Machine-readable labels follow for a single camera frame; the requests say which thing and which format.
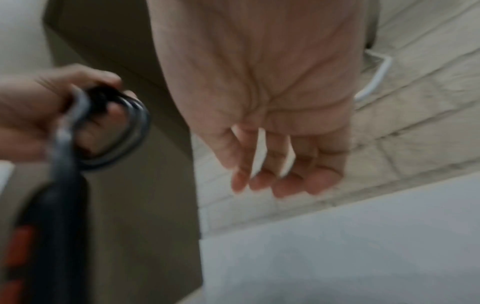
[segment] hand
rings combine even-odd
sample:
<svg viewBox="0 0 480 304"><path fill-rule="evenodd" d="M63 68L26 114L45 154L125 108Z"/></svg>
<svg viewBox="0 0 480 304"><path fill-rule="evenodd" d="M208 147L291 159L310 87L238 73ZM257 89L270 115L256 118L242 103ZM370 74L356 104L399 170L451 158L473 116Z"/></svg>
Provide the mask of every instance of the hand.
<svg viewBox="0 0 480 304"><path fill-rule="evenodd" d="M364 2L150 0L157 54L192 131L242 191L317 195L343 177ZM267 155L252 179L259 128ZM296 159L280 177L289 145Z"/></svg>
<svg viewBox="0 0 480 304"><path fill-rule="evenodd" d="M44 160L52 133L70 106L72 85L88 88L100 83L117 89L122 86L118 75L81 65L0 79L0 159ZM107 115L85 125L77 143L92 150L106 129L125 121L121 106L112 103Z"/></svg>

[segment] white cable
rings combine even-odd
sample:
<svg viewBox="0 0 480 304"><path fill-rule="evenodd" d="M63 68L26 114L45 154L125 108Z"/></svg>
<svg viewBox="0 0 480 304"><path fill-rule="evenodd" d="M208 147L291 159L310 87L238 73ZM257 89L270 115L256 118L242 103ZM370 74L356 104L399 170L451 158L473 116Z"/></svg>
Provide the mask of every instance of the white cable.
<svg viewBox="0 0 480 304"><path fill-rule="evenodd" d="M383 62L381 64L381 66L379 67L378 71L375 73L372 80L360 92L358 92L355 95L355 101L356 102L365 99L371 93L373 93L373 91L375 91L378 88L380 83L382 83L382 81L384 80L385 75L389 71L390 67L392 66L392 62L393 62L392 57L390 57L388 55L383 55L383 54L379 54L379 53L376 53L376 52L372 52L371 50L365 50L365 54L367 54L369 56L372 56L372 57L375 57L375 58L382 59Z"/></svg>

